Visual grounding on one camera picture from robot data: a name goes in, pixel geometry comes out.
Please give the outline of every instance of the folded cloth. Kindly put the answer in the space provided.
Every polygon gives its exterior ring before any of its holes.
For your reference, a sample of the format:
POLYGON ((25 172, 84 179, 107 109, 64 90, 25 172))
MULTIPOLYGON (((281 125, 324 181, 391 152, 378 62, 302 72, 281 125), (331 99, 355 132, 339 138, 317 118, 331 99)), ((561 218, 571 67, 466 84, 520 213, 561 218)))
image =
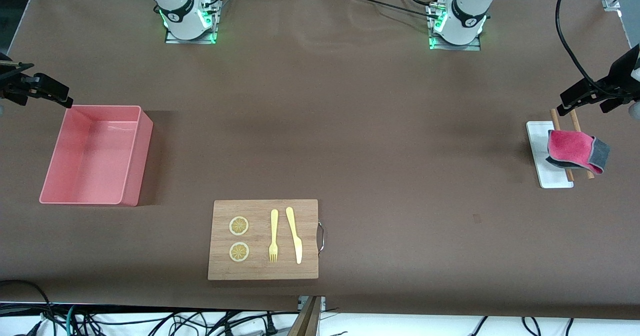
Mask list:
POLYGON ((610 147, 598 138, 578 131, 549 131, 546 146, 549 163, 562 168, 584 168, 602 174, 610 147))

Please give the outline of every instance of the yellow plastic fork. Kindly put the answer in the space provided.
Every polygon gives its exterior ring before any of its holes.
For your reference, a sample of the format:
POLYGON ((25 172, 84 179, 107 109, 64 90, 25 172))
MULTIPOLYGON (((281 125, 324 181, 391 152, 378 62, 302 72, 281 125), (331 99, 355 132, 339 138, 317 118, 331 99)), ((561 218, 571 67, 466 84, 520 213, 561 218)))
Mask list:
POLYGON ((269 245, 269 261, 278 261, 278 245, 276 245, 276 234, 278 233, 278 210, 271 210, 271 245, 269 245))

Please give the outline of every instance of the black clamp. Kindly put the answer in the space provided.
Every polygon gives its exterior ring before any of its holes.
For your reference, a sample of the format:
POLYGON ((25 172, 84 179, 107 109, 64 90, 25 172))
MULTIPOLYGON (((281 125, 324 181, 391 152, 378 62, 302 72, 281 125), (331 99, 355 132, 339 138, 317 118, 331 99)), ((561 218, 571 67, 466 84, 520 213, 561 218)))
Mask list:
POLYGON ((464 28, 475 27, 476 24, 482 21, 482 19, 485 18, 485 15, 487 14, 486 11, 483 14, 476 16, 466 14, 458 6, 458 0, 453 0, 453 2, 451 2, 451 10, 453 11, 453 15, 455 16, 455 18, 460 20, 460 23, 462 23, 462 26, 464 28))
POLYGON ((0 53, 0 99, 25 106, 29 98, 43 98, 71 108, 74 101, 69 97, 69 87, 46 74, 36 73, 30 77, 23 73, 33 66, 34 64, 13 62, 0 53))
POLYGON ((562 104, 556 108, 558 114, 564 116, 575 108, 594 103, 599 103, 602 113, 608 113, 631 101, 640 101, 640 82, 631 76, 639 62, 640 46, 636 45, 613 62, 608 75, 595 82, 597 87, 582 78, 560 94, 562 104))
POLYGON ((172 23, 180 23, 183 21, 183 18, 185 18, 185 16, 194 9, 194 3, 195 0, 187 0, 187 3, 182 7, 172 11, 165 10, 160 7, 160 5, 158 5, 158 8, 160 9, 160 12, 162 12, 162 15, 164 15, 164 18, 168 19, 172 23))

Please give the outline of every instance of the wooden cutting board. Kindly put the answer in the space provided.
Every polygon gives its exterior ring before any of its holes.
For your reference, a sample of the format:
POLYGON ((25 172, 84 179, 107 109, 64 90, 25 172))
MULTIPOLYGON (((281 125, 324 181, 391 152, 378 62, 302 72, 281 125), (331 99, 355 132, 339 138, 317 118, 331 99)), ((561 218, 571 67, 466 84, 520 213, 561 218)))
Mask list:
POLYGON ((208 279, 315 279, 318 278, 318 200, 317 199, 263 199, 215 201, 211 223, 211 246, 208 258, 208 279), (295 229, 302 240, 302 263, 296 263, 291 229, 285 213, 292 207, 295 229), (272 242, 271 212, 278 217, 278 261, 269 262, 272 242), (247 231, 236 236, 229 229, 234 217, 247 219, 247 231), (236 242, 249 246, 244 261, 233 261, 229 249, 236 242))

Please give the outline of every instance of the white tray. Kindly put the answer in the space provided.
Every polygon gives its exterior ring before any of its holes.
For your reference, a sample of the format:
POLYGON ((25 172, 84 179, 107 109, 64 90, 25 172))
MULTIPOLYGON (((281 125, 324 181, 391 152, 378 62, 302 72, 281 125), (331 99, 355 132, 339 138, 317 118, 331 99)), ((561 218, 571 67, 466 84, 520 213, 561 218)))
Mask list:
POLYGON ((553 128, 554 124, 551 121, 526 123, 526 133, 528 133, 528 142, 531 144, 537 180, 542 188, 572 188, 574 183, 567 179, 565 170, 547 162, 549 130, 553 128))

